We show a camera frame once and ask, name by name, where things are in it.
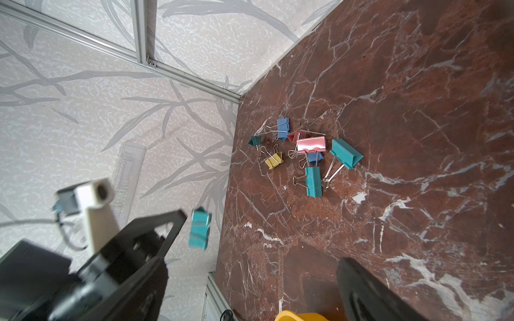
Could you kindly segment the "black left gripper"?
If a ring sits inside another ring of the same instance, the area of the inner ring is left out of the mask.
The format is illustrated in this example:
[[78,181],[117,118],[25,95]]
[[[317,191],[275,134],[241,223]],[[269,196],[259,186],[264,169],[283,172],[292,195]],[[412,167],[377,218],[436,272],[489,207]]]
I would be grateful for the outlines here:
[[18,242],[1,258],[1,319],[84,320],[148,261],[164,259],[186,220],[181,209],[136,218],[77,272],[70,259]]

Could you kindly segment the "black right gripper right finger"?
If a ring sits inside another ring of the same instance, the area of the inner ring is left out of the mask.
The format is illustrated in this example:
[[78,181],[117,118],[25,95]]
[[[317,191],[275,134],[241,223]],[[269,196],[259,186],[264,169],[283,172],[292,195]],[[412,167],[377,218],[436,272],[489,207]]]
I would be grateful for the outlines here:
[[424,320],[353,258],[341,258],[337,282],[348,320]]

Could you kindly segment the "teal striped binder clip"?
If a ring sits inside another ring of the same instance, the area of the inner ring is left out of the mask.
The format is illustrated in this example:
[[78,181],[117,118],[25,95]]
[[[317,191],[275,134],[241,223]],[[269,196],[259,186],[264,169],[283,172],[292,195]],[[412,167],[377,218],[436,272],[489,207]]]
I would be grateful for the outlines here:
[[189,247],[205,251],[210,236],[211,214],[203,207],[198,207],[191,215]]

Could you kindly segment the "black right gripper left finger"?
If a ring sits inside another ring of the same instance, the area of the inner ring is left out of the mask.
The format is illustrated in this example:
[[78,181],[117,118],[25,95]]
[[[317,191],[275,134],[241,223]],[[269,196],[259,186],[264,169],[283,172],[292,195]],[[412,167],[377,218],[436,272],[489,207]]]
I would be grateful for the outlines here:
[[84,320],[157,320],[165,294],[168,270],[153,258],[107,299],[87,312]]

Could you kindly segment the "small yellow binder clip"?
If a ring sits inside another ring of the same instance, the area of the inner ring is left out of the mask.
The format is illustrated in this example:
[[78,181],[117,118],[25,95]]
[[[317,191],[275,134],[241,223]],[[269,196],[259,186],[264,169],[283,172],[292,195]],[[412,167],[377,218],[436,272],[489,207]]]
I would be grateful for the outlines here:
[[282,156],[282,152],[278,150],[278,144],[275,144],[273,146],[272,152],[269,152],[264,145],[261,146],[260,151],[268,157],[264,163],[268,166],[270,170],[273,170],[279,165],[283,164],[284,159]]

